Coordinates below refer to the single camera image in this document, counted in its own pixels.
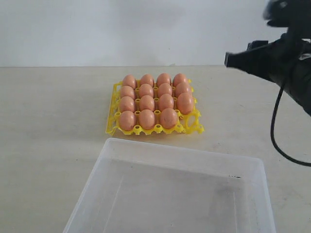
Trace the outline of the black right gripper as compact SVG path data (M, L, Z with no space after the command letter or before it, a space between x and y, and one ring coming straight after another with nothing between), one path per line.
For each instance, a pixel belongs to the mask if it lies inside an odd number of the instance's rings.
M311 44L304 40L287 45L286 35L274 42L253 41L247 50L227 52L224 65L280 87L273 113L276 114L283 93L287 93L303 110L311 113Z

